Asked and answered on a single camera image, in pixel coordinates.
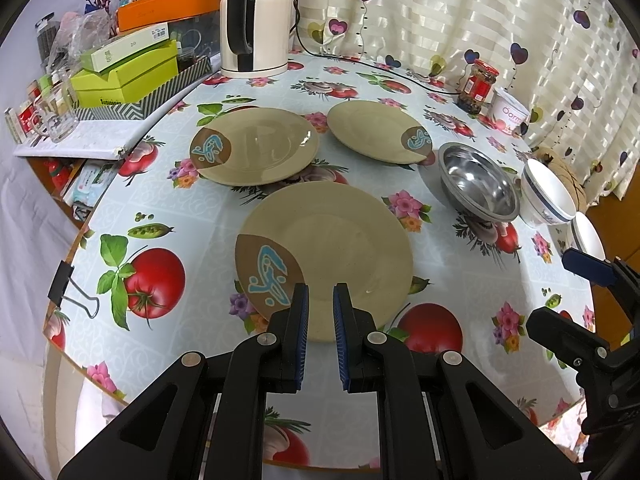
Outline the orange box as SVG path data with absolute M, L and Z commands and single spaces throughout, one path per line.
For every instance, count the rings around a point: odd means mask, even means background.
M 120 32 L 163 22 L 194 18 L 218 11 L 220 0 L 137 0 L 121 6 L 116 13 Z

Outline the heart pattern curtain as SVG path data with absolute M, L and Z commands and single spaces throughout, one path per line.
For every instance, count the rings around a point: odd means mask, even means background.
M 639 43 L 610 0 L 297 0 L 311 51 L 460 86 L 481 60 L 588 200 L 624 196 L 639 162 Z

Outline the lime green box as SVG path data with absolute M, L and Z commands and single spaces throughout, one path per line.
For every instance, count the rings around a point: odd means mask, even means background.
M 103 73 L 80 70 L 70 78 L 70 84 L 81 107 L 138 102 L 178 75 L 177 55 L 176 42 L 169 39 L 122 60 Z

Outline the black binder clip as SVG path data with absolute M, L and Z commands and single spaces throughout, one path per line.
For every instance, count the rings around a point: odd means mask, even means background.
M 64 301 L 81 308 L 92 320 L 96 318 L 100 310 L 100 300 L 97 296 L 87 294 L 73 278 L 74 267 L 66 262 L 61 261 L 55 271 L 54 278 L 51 282 L 48 299 L 59 309 Z M 67 293 L 67 289 L 71 287 L 75 289 L 81 300 L 72 297 Z

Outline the white bowl blue stripe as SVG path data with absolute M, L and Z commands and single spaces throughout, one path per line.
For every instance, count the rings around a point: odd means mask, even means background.
M 576 216 L 574 200 L 560 179 L 542 162 L 529 159 L 521 174 L 520 217 L 528 225 L 557 226 Z

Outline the beige plate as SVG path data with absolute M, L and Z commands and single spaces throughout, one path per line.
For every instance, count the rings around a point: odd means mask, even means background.
M 347 285 L 352 304 L 387 323 L 408 296 L 413 254 L 408 235 L 382 200 L 329 181 L 297 183 L 265 198 L 235 242 L 242 291 L 264 318 L 309 290 L 308 338 L 334 339 L 333 289 Z
M 379 102 L 337 104 L 326 115 L 326 122 L 346 148 L 379 162 L 417 164 L 433 151 L 432 138 L 420 122 Z
M 272 107 L 250 107 L 214 118 L 193 137 L 189 155 L 198 173 L 227 186 L 265 185 L 302 171 L 320 139 L 308 120 Z

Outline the white green flat box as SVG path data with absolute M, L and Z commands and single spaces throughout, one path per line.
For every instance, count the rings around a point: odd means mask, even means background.
M 154 47 L 169 38 L 168 23 L 160 23 L 140 28 L 126 35 L 118 36 L 103 47 L 84 52 L 80 64 L 84 70 L 102 73 L 112 65 L 130 58 L 134 54 Z

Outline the white electric kettle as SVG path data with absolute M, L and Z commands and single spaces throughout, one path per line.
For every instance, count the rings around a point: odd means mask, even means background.
M 221 0 L 221 73 L 271 77 L 288 69 L 293 0 Z

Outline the floral vinyl tablecloth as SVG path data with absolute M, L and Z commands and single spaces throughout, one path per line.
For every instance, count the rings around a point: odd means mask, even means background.
M 402 110 L 435 145 L 461 142 L 511 177 L 526 144 L 454 106 L 438 82 L 403 70 L 292 54 L 279 76 L 213 76 L 169 112 L 132 151 L 94 212 L 73 258 L 73 285 L 46 334 L 107 392 L 131 401 L 184 352 L 208 356 L 264 330 L 235 271 L 234 245 L 268 188 L 227 188 L 189 158 L 201 126 L 234 110 L 273 107 L 316 128 L 319 151 L 294 183 L 361 188 L 405 231 L 414 255 L 407 297 L 387 330 L 420 350 L 456 349 L 554 442 L 581 453 L 586 407 L 574 372 L 529 339 L 539 307 L 594 324 L 588 284 L 561 264 L 562 233 L 515 221 L 502 233 L 457 214 L 434 160 L 394 166 L 346 148 L 326 122 L 340 104 Z

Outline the tan knitted cloth bundle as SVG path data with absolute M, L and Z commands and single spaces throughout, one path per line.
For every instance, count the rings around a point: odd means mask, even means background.
M 584 187 L 579 183 L 572 168 L 564 159 L 550 148 L 533 149 L 534 157 L 547 166 L 563 183 L 570 197 L 574 200 L 576 209 L 583 214 L 588 209 L 588 200 Z

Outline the white side shelf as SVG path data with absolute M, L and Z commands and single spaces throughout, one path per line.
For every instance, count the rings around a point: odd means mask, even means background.
M 21 158 L 122 159 L 182 98 L 218 70 L 220 54 L 203 58 L 203 62 L 209 64 L 206 73 L 187 84 L 143 120 L 86 120 L 58 143 L 44 139 L 35 146 L 29 143 L 17 145 L 13 155 Z

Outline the red lid sauce jar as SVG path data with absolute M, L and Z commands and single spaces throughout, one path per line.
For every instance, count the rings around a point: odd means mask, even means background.
M 499 71 L 480 60 L 474 61 L 471 73 L 458 94 L 457 106 L 471 115 L 480 114 L 480 110 L 492 86 L 496 83 Z

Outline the glass mug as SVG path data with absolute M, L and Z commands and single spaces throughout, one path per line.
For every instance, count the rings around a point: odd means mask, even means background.
M 53 143 L 61 142 L 78 126 L 73 100 L 67 88 L 58 82 L 35 100 L 32 128 Z

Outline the stainless steel bowl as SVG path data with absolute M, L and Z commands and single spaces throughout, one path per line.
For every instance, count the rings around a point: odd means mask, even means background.
M 419 174 L 430 192 L 456 211 L 488 223 L 509 223 L 520 214 L 518 192 L 506 174 L 477 148 L 442 144 Z

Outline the chevron pattern tray box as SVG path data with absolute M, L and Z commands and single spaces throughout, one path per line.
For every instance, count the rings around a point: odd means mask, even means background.
M 197 84 L 213 73 L 212 63 L 207 56 L 201 56 L 186 70 L 178 73 L 141 100 L 133 103 L 118 103 L 98 107 L 80 107 L 74 112 L 80 120 L 143 120 L 155 112 L 191 84 Z

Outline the white yogurt tub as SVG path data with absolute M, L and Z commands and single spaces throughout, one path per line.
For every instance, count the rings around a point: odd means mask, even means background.
M 529 110 L 506 89 L 495 88 L 488 107 L 488 118 L 499 131 L 512 134 L 529 118 Z

